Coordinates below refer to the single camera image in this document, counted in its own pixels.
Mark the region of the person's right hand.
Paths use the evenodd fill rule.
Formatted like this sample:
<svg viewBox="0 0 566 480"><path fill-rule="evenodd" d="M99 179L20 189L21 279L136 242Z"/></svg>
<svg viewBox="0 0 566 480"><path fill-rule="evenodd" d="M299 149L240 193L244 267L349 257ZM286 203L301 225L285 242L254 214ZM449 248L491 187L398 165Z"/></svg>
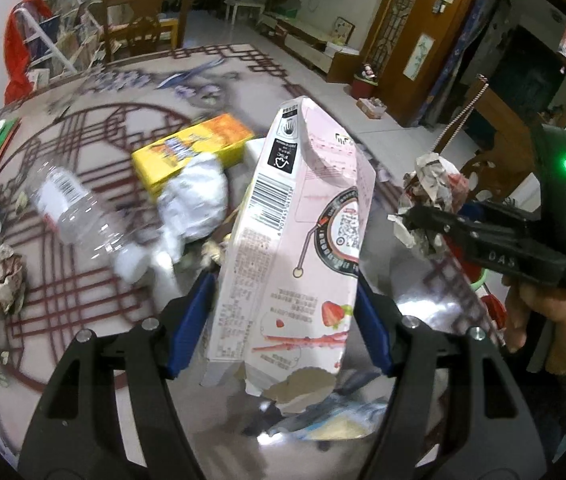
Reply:
<svg viewBox="0 0 566 480"><path fill-rule="evenodd" d="M530 373L566 376L566 289L506 276L505 344Z"/></svg>

